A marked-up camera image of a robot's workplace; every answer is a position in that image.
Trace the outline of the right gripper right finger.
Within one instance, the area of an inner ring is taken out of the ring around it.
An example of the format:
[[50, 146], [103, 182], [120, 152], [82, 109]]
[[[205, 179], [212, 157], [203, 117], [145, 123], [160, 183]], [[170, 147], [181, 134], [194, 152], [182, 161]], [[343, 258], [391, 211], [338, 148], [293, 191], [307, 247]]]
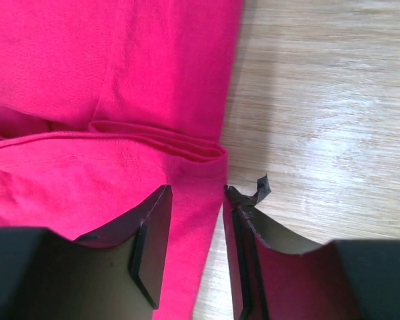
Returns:
[[303, 237], [224, 188], [223, 222], [236, 319], [400, 319], [400, 239]]

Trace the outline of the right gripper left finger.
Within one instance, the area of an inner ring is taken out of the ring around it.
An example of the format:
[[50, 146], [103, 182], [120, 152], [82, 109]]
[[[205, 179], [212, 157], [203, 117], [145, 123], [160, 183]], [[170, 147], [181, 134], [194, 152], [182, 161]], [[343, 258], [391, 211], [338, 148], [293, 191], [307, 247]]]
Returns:
[[151, 319], [159, 307], [172, 190], [75, 240], [0, 227], [0, 319]]

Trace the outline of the magenta red t shirt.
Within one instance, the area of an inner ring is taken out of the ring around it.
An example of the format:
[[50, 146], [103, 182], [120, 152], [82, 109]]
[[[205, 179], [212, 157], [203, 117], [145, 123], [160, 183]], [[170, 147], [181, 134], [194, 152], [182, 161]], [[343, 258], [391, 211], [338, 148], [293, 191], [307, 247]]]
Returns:
[[155, 319], [190, 319], [227, 180], [242, 1], [0, 1], [0, 226], [76, 238], [173, 191]]

